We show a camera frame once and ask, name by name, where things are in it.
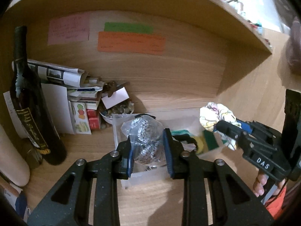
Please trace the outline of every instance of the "screw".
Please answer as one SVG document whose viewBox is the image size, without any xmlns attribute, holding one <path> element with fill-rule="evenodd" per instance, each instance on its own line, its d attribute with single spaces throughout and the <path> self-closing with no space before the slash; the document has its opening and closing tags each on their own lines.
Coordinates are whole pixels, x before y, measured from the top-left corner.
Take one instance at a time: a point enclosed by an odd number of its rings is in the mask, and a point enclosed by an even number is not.
<svg viewBox="0 0 301 226">
<path fill-rule="evenodd" d="M 216 164 L 217 164 L 218 166 L 223 166 L 223 165 L 225 165 L 225 162 L 224 162 L 224 160 L 222 160 L 222 159 L 217 159 L 215 162 L 216 162 Z"/>
<path fill-rule="evenodd" d="M 110 152 L 110 155 L 112 157 L 117 157 L 119 155 L 119 152 L 117 150 L 113 150 L 113 151 Z"/>
<path fill-rule="evenodd" d="M 189 157 L 189 155 L 190 155 L 190 152 L 188 152 L 188 151 L 183 151 L 183 152 L 181 153 L 181 156 L 182 156 L 182 157 Z"/>
<path fill-rule="evenodd" d="M 85 160 L 84 160 L 84 159 L 78 159 L 78 160 L 76 161 L 76 165 L 78 165 L 78 166 L 82 166 L 84 163 L 85 163 Z"/>
</svg>

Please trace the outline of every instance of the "red sleeve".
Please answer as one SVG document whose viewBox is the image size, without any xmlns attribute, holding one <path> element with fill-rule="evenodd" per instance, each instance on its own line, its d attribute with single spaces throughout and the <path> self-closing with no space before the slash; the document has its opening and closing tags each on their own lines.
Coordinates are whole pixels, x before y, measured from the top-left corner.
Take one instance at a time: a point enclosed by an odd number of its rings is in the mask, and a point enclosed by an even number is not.
<svg viewBox="0 0 301 226">
<path fill-rule="evenodd" d="M 277 199 L 275 201 L 273 201 L 273 199 L 270 199 L 265 204 L 266 209 L 273 216 L 273 218 L 275 218 L 277 216 L 277 214 L 281 211 L 285 192 L 286 192 L 286 187 L 282 190 L 282 192 L 279 194 L 279 196 L 277 197 Z"/>
</svg>

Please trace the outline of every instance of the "white patterned cloth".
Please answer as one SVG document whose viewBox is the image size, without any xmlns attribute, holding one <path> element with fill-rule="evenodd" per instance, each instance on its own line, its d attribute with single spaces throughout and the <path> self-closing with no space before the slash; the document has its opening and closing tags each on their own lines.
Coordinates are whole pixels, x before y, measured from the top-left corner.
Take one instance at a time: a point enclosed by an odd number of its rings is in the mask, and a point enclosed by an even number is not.
<svg viewBox="0 0 301 226">
<path fill-rule="evenodd" d="M 210 132 L 219 133 L 224 145 L 226 145 L 231 150 L 236 150 L 237 146 L 234 139 L 226 136 L 219 131 L 214 131 L 214 125 L 220 120 L 224 120 L 241 128 L 241 124 L 236 121 L 236 117 L 234 116 L 233 112 L 222 104 L 209 102 L 205 107 L 200 108 L 201 125 Z"/>
</svg>

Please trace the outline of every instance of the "black and gold label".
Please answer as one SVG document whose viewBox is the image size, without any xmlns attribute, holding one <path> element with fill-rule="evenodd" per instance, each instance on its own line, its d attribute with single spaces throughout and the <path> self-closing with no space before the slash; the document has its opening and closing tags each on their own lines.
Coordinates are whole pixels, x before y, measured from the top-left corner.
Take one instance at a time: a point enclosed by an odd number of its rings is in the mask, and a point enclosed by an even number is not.
<svg viewBox="0 0 301 226">
<path fill-rule="evenodd" d="M 33 145 L 39 150 L 42 155 L 46 155 L 50 153 L 50 149 L 48 149 L 48 145 L 45 142 L 42 134 L 40 133 L 33 116 L 29 108 L 16 111 L 23 127 L 26 129 L 28 134 L 30 135 L 30 140 L 32 141 Z"/>
</svg>

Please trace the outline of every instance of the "clear plastic bin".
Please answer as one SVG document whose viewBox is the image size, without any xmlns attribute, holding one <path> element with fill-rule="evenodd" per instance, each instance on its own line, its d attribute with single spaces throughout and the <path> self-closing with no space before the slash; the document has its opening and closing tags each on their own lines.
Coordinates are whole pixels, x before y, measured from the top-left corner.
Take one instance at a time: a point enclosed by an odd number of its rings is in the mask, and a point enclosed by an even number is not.
<svg viewBox="0 0 301 226">
<path fill-rule="evenodd" d="M 156 117 L 157 121 L 160 121 L 164 128 L 169 128 L 171 131 L 175 130 L 188 130 L 195 136 L 203 136 L 204 128 L 199 122 L 200 109 L 179 109 L 170 111 L 153 111 L 147 112 L 149 115 Z M 127 140 L 127 137 L 121 132 L 121 126 L 124 122 L 135 119 L 138 114 L 130 115 L 117 115 L 114 114 L 113 118 L 113 132 L 114 142 L 117 148 L 118 144 Z M 199 158 L 206 159 L 209 154 L 213 152 L 220 152 L 225 146 L 222 143 L 219 135 L 215 135 L 216 141 L 219 145 L 218 148 L 210 150 L 208 152 L 198 155 Z M 148 166 L 135 163 L 134 170 L 131 177 L 128 180 L 121 180 L 121 184 L 124 188 L 129 186 L 143 184 L 147 182 L 158 181 L 168 178 L 167 167 L 157 167 L 149 170 Z"/>
</svg>

